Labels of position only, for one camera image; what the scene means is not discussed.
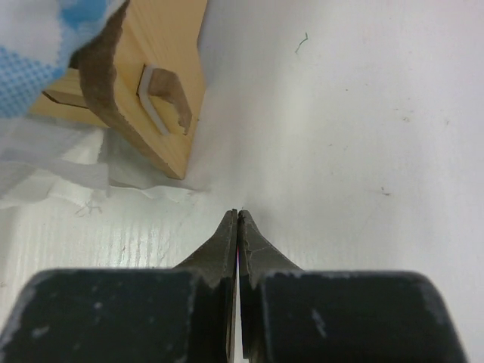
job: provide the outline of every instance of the white backdrop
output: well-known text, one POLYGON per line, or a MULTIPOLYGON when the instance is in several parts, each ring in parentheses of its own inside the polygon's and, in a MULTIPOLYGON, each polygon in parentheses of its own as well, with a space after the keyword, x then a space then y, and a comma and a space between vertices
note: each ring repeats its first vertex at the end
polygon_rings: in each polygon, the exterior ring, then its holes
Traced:
POLYGON ((2 211, 2 317, 39 269, 174 265, 245 207, 303 268, 427 275, 484 361, 483 34, 478 0, 210 0, 192 191, 2 211))

